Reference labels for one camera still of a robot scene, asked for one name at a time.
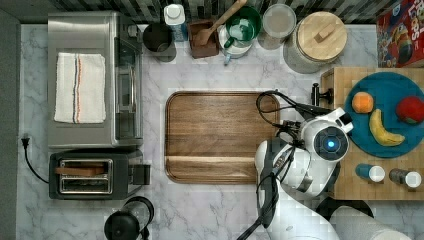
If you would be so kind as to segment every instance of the cereal box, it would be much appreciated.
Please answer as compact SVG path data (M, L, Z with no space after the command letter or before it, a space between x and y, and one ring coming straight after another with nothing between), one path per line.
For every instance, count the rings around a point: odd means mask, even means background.
M379 67L424 66L424 0L403 0L377 21Z

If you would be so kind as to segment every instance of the white robot body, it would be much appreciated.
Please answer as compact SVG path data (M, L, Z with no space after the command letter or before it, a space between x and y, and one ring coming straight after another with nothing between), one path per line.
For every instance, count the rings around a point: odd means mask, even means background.
M321 194L337 163L347 153L346 133L353 129L351 119L347 120L349 118L343 109L339 108L307 121L299 131L299 139L304 141L303 149L294 148L281 138L260 144L255 156L259 186L258 209L259 214L264 216L262 224L271 239L339 239L327 220L283 190L280 179L286 174L282 183L309 197ZM293 158L290 162L289 156L293 148ZM276 172L277 179L267 178ZM269 210L277 194L278 201L275 207Z
M260 144L258 151L256 152L255 159L265 158L268 151L267 146L267 141ZM263 163L264 161L255 162L258 180L261 179L261 173L264 169ZM288 172L286 179L295 179L296 177L294 176L294 173L298 173L301 171L300 169L304 169L305 166L307 166L306 162L298 162L296 163L296 168L290 167L290 171ZM270 239L339 240L333 226L327 220L294 200L283 190L280 186L280 182L278 180L275 181L277 181L279 199L275 206L275 213L272 217L272 221L270 224L265 225ZM264 207L264 204L268 204L265 203L265 191L266 190L262 189L258 190L258 202L260 208Z

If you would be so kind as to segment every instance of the orange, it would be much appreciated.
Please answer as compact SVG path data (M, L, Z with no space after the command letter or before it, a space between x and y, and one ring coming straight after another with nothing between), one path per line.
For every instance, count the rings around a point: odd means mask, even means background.
M358 92L353 96L352 108L357 113L369 113L374 107L373 97L366 92Z

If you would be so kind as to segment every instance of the red apple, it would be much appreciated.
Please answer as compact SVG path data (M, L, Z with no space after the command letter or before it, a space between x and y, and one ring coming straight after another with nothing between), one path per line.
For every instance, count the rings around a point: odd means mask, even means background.
M417 96L406 97L398 103L396 114L406 123L418 124L424 120L424 102Z

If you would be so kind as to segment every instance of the banana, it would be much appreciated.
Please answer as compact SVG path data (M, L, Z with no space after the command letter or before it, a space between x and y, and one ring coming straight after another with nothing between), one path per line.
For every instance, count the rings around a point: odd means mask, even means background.
M371 114L369 125L375 140L382 146L397 146L405 140L404 136L388 132L384 128L380 109L374 110Z

